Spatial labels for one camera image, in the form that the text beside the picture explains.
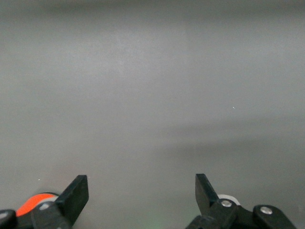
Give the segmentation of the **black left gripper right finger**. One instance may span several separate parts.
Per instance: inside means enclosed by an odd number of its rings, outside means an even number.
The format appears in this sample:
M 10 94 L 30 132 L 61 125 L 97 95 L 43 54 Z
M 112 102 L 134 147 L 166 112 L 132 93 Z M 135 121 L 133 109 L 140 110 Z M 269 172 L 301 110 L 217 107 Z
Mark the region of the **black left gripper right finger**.
M 297 229 L 274 206 L 256 205 L 249 211 L 236 198 L 218 195 L 205 174 L 195 176 L 195 198 L 201 214 L 185 229 Z

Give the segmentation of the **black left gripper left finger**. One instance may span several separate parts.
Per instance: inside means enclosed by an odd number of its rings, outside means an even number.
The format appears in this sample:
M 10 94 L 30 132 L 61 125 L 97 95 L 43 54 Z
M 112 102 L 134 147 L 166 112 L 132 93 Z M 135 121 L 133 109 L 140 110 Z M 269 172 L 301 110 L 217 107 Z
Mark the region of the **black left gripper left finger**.
M 88 178 L 78 175 L 61 194 L 39 193 L 17 210 L 0 209 L 0 229 L 73 229 L 88 199 Z

